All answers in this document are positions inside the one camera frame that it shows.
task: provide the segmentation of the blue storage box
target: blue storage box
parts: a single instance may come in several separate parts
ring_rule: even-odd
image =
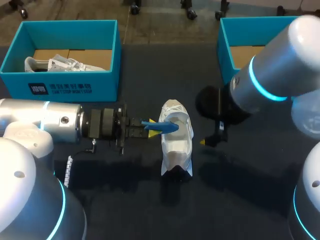
[[[222,18],[218,33],[217,56],[223,83],[230,82],[240,70],[235,65],[231,47],[265,46],[295,18],[296,16]]]
[[[112,53],[106,71],[25,72],[25,59],[36,50]],[[116,20],[24,21],[6,54],[0,76],[14,99],[115,102],[120,65],[121,41]]]

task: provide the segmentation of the white shoe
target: white shoe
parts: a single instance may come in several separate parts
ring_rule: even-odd
[[[47,61],[36,60],[27,57],[24,61],[24,70],[28,72],[88,72],[88,71],[105,71],[97,66],[86,65],[72,58],[65,58],[59,54]]]
[[[161,135],[163,152],[161,176],[175,166],[180,166],[192,176],[191,153],[194,131],[187,110],[177,100],[168,100],[162,107],[159,118],[159,123],[161,122],[172,122],[179,126],[177,131]]]

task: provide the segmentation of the floor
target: floor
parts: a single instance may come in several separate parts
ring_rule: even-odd
[[[217,0],[193,0],[198,17],[186,18],[180,0],[142,0],[139,15],[128,0],[23,0],[28,21],[116,19],[123,44],[214,43],[219,22]],[[276,9],[231,4],[228,16],[274,16]],[[0,46],[10,45],[22,18],[8,4],[0,6]]]

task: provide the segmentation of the screw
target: screw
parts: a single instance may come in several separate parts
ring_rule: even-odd
[[[61,118],[61,123],[67,124],[68,122],[69,122],[69,118],[68,118],[67,116],[63,116],[63,117]]]

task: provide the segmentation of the black tabletop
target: black tabletop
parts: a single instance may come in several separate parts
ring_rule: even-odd
[[[0,48],[0,58],[7,49]],[[130,117],[157,120],[168,99],[185,106],[194,130],[193,178],[161,178],[159,137],[129,139],[124,156],[99,141],[95,155],[77,155],[70,180],[87,214],[87,239],[291,239],[288,208],[317,142],[296,130],[290,102],[231,126],[228,142],[210,148],[199,142],[214,132],[214,123],[197,113],[195,97],[208,85],[222,85],[214,45],[124,45],[120,82],[119,99]],[[68,156],[90,145],[87,139],[55,145],[58,178]]]

